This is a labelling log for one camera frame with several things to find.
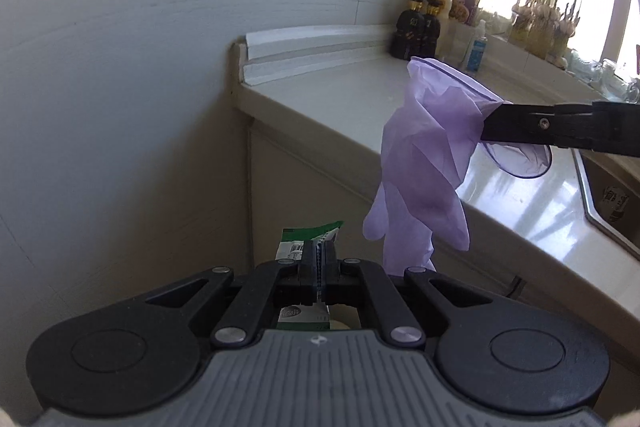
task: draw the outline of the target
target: purple glove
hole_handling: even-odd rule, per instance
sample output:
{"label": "purple glove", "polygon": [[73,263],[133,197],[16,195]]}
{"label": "purple glove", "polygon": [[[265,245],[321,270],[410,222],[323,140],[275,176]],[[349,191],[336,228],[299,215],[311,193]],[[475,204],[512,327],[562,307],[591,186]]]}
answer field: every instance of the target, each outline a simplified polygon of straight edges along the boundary
{"label": "purple glove", "polygon": [[[468,250],[469,232],[456,188],[488,117],[504,101],[474,79],[432,58],[412,58],[404,105],[382,134],[382,182],[362,231],[385,236],[383,267],[402,275],[408,266],[433,269],[431,235]],[[485,146],[506,171],[535,177],[550,165],[544,146]]]}

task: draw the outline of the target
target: white bottle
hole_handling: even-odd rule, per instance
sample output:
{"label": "white bottle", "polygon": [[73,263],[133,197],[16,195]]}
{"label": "white bottle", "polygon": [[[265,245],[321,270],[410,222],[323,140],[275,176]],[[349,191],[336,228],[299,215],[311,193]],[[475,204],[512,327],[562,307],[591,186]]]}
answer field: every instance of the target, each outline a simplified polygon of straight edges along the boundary
{"label": "white bottle", "polygon": [[469,40],[469,44],[466,47],[465,58],[460,62],[460,67],[468,73],[476,73],[480,67],[482,61],[482,55],[484,55],[484,49],[486,48],[486,22],[481,20],[476,26],[473,36]]}

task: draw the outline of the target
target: cabinet door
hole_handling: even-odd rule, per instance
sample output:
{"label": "cabinet door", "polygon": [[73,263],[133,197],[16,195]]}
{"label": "cabinet door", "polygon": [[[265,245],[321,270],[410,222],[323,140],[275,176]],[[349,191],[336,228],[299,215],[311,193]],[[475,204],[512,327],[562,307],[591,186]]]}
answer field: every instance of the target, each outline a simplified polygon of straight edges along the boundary
{"label": "cabinet door", "polygon": [[[362,221],[371,201],[330,178],[324,172],[293,156],[256,130],[251,132],[251,195],[254,263],[275,256],[282,229],[316,227],[342,220],[338,234],[338,256],[359,257],[380,263],[382,241],[362,236]],[[482,260],[474,252],[455,252],[436,244],[436,269],[468,284],[503,294],[512,277],[488,277],[472,261]]]}

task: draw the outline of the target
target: white tile wall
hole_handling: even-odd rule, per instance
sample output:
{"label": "white tile wall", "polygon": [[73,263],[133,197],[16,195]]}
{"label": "white tile wall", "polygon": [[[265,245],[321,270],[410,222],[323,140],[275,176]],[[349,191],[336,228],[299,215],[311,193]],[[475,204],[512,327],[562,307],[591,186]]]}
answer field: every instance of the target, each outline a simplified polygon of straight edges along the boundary
{"label": "white tile wall", "polygon": [[245,268],[231,42],[393,23],[405,1],[2,0],[0,406],[37,413],[24,354],[60,318],[212,264]]}

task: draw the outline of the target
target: kitchen counter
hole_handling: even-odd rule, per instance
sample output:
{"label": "kitchen counter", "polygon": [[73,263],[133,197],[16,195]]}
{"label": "kitchen counter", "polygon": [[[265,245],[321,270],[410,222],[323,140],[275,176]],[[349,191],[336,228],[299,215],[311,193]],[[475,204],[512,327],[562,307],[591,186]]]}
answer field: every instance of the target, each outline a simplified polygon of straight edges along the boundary
{"label": "kitchen counter", "polygon": [[[383,125],[402,103],[406,64],[379,54],[254,86],[242,82],[234,93],[242,111],[289,140],[296,154],[372,201]],[[510,89],[491,70],[478,80],[504,99],[540,102],[523,100],[521,87]],[[533,283],[640,360],[640,263],[587,221],[570,150],[553,148],[549,171],[524,180],[478,148],[457,192],[472,249],[486,263]]]}

